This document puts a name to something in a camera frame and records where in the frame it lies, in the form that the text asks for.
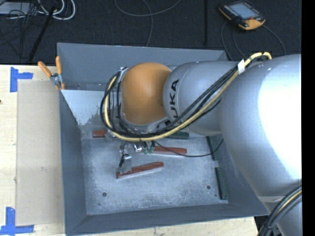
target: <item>gray metal surface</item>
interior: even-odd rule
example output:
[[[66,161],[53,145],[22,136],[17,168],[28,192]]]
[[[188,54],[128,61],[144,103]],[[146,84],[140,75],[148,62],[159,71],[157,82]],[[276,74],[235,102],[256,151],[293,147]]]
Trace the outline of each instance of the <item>gray metal surface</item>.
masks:
[[[271,212],[302,183],[301,55],[254,65],[236,78],[222,95],[220,126],[231,157]],[[283,236],[302,235],[301,209],[279,221]]]
[[[167,78],[163,91],[163,104],[170,120],[180,116],[204,91],[236,65],[233,61],[197,61],[174,69]],[[198,104],[186,116],[190,116]],[[220,134],[218,107],[191,124],[187,130],[205,136]]]
[[[163,60],[162,53],[165,52],[167,64],[181,64],[195,61],[194,54],[198,53],[157,49],[158,54],[155,57],[155,48],[58,44],[66,85],[66,90],[62,90],[60,94],[60,110],[67,235],[267,214],[242,174],[234,167],[224,143],[220,149],[219,161],[212,161],[210,156],[181,158],[130,152],[134,166],[163,161],[164,168],[147,175],[116,179],[115,170],[120,160],[118,150],[121,141],[110,136],[106,139],[92,138],[93,130],[104,129],[98,115],[99,106],[96,109],[96,105],[103,96],[103,85],[119,67],[126,65],[125,62],[121,64],[121,56],[130,60],[130,63],[141,61],[139,57],[147,61],[144,55],[148,55],[150,50],[149,56],[154,61]],[[215,51],[213,56],[209,50],[201,53],[204,60],[209,57],[225,57],[224,52],[219,55]],[[86,70],[87,67],[92,69],[90,73]],[[81,86],[76,86],[80,79],[82,87],[89,89],[88,91],[77,90],[82,89]],[[70,90],[71,85],[75,85],[73,88],[76,90]],[[221,137],[216,137],[216,140],[219,143]],[[206,139],[198,135],[191,136],[187,141],[163,139],[160,142],[173,147],[185,145],[189,154],[209,152]],[[214,170],[218,165],[226,172],[229,193],[227,201],[219,198]]]
[[[180,65],[186,62],[227,60],[224,51],[58,43],[67,89],[104,91],[122,66],[142,62]]]

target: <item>wooden table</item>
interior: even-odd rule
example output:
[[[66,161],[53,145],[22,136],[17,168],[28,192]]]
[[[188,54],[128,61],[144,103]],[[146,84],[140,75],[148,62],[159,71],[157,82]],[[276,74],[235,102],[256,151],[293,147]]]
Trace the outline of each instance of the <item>wooden table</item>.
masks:
[[[38,82],[51,83],[49,78],[41,71],[38,66],[21,66],[21,65],[0,65],[0,226],[5,222],[5,208],[16,208],[17,204],[17,135],[23,134],[17,132],[18,124],[18,94],[17,92],[10,92],[10,68],[14,67],[22,72],[33,73],[31,80],[20,80],[21,83],[31,83],[34,88],[37,87]],[[49,67],[52,73],[57,70],[55,67]],[[51,83],[48,86],[49,90],[55,90]],[[34,182],[33,186],[40,187],[41,190],[51,188],[50,183]],[[32,218],[33,211],[26,211],[29,218]],[[34,233],[26,235],[48,236],[48,235],[64,235],[63,221],[58,223],[51,222],[49,218],[41,224],[35,224]],[[253,217],[219,220],[203,223],[192,223],[179,226],[155,227],[149,229],[139,229],[132,231],[120,231],[106,234],[97,234],[102,236],[256,236],[257,228]]]

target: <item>white cable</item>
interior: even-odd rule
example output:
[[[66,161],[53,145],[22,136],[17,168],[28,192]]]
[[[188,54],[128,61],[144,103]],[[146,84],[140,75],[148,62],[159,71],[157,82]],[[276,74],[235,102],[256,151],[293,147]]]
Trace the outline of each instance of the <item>white cable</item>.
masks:
[[[63,9],[64,9],[64,0],[62,0],[63,6],[62,6],[62,8],[61,8],[59,11],[53,13],[53,18],[58,19],[58,20],[69,20],[69,19],[73,18],[74,15],[75,15],[75,3],[74,3],[73,0],[70,0],[70,1],[71,1],[71,4],[72,4],[72,7],[73,7],[73,12],[72,12],[72,14],[71,14],[69,17],[67,17],[67,18],[61,18],[61,17],[55,16],[55,15],[61,13],[61,12],[63,11]],[[41,11],[39,11],[39,13],[46,14],[46,15],[49,14],[49,12],[44,8],[43,5],[41,5],[40,7],[43,9],[43,11],[44,11],[45,13],[43,13],[43,12],[41,12]]]
[[[71,4],[72,4],[72,7],[73,7],[72,14],[69,17],[67,17],[67,18],[59,18],[59,17],[53,16],[55,19],[58,19],[58,20],[69,20],[69,19],[74,17],[74,15],[75,15],[75,3],[74,3],[73,0],[70,0],[70,1],[71,1]]]
[[[40,0],[37,0],[37,1],[38,1],[38,3],[40,4],[40,8],[42,8],[42,10],[44,11],[44,12],[38,11],[38,13],[48,15],[49,12],[48,12],[48,10],[46,10],[45,7],[41,4],[41,1],[40,1]],[[63,11],[63,9],[64,9],[64,0],[61,0],[61,2],[62,2],[62,4],[63,4],[63,5],[62,5],[62,8],[61,8],[59,11],[54,12],[53,15],[57,15],[57,14],[59,14],[59,13],[61,13],[61,12]]]

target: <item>black cable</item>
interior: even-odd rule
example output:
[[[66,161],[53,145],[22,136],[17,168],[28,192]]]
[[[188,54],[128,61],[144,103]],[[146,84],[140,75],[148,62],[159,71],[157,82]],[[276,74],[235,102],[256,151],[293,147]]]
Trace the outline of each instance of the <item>black cable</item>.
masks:
[[[221,42],[222,42],[222,45],[223,45],[223,47],[224,47],[224,50],[225,50],[225,52],[226,52],[226,54],[227,54],[227,57],[230,58],[231,61],[233,61],[233,59],[232,59],[230,53],[228,52],[228,50],[227,50],[227,48],[226,48],[226,45],[225,45],[225,42],[224,42],[224,39],[223,39],[223,28],[224,28],[224,26],[226,25],[226,23],[227,23],[227,21],[225,21],[225,22],[223,23],[222,27],[221,27]]]
[[[111,88],[109,88],[106,93],[105,93],[105,96],[103,97],[102,99],[102,102],[101,102],[101,106],[100,106],[100,115],[101,115],[101,119],[103,121],[103,123],[105,124],[105,126],[111,130],[111,131],[114,131],[116,133],[119,133],[121,135],[129,135],[130,137],[136,137],[136,138],[149,138],[149,137],[152,137],[152,136],[155,136],[155,135],[159,135],[159,134],[162,134],[164,133],[165,131],[171,129],[171,128],[174,128],[174,124],[176,122],[178,122],[180,119],[182,119],[193,107],[196,106],[196,104],[204,97],[206,96],[207,94],[213,94],[214,92],[216,92],[233,74],[234,72],[236,71],[237,69],[237,66],[230,69],[228,72],[226,72],[218,81],[216,81],[214,84],[212,84],[202,95],[200,95],[178,118],[176,118],[174,121],[172,121],[169,125],[167,125],[165,128],[159,130],[158,132],[154,132],[154,133],[148,133],[148,134],[134,134],[134,133],[131,133],[131,132],[128,132],[126,129],[125,129],[125,132],[119,132],[117,131],[115,128],[113,127],[109,127],[105,120],[104,120],[104,117],[103,117],[103,112],[102,112],[102,109],[103,109],[103,104],[104,104],[104,100],[105,100],[105,97],[108,95],[108,93],[111,91]]]
[[[234,42],[234,45],[235,45],[236,49],[240,52],[240,54],[243,56],[243,58],[246,58],[245,54],[241,51],[241,49],[239,48],[239,46],[236,43],[236,40],[235,40],[235,29],[233,29],[232,36],[233,36],[233,42]]]
[[[159,145],[160,147],[162,147],[163,149],[165,149],[165,150],[167,150],[169,152],[172,152],[174,154],[177,154],[177,155],[181,155],[181,156],[184,156],[184,157],[202,157],[202,156],[208,156],[208,155],[214,154],[220,148],[221,144],[223,143],[223,139],[221,140],[221,142],[219,143],[218,147],[214,151],[212,151],[211,153],[208,153],[208,154],[204,154],[204,155],[184,155],[184,154],[180,154],[180,153],[177,153],[177,152],[175,152],[175,151],[173,151],[173,150],[171,150],[169,148],[164,147],[163,145],[159,144],[157,141],[154,141],[154,142],[157,145]]]
[[[53,13],[54,13],[54,11],[55,11],[55,9],[57,7],[57,4],[58,4],[58,1],[54,0],[54,4],[53,4],[53,6],[50,9],[50,12],[49,12],[48,17],[47,17],[47,19],[45,21],[45,24],[44,24],[41,32],[39,33],[39,36],[37,37],[37,39],[35,41],[35,44],[34,44],[32,50],[30,52],[30,57],[29,57],[29,62],[30,63],[31,63],[32,59],[34,58],[34,55],[35,55],[36,50],[37,50],[37,48],[38,48],[38,46],[39,46],[39,44],[41,42],[42,37],[43,37],[43,35],[44,35],[45,31],[46,31],[46,28],[48,27],[48,24],[49,24],[50,20],[52,19],[52,16],[53,16]]]
[[[279,211],[284,207],[284,205],[294,196],[296,195],[298,192],[300,192],[302,190],[302,185],[298,186],[297,188],[295,188],[294,190],[292,190],[291,192],[289,192],[277,205],[276,207],[273,209],[273,211],[270,213],[270,215],[268,216],[266,222],[262,225],[258,235],[259,236],[264,236],[266,235],[267,232],[269,232],[271,230],[271,223],[272,221],[277,217],[277,214],[279,213]]]
[[[270,31],[279,41],[279,43],[281,44],[282,46],[282,49],[283,49],[283,52],[284,52],[284,55],[286,55],[286,50],[285,50],[285,47],[284,47],[284,44],[283,42],[281,41],[281,39],[271,30],[269,29],[268,27],[266,27],[265,25],[262,25],[265,29],[267,29],[268,31]]]

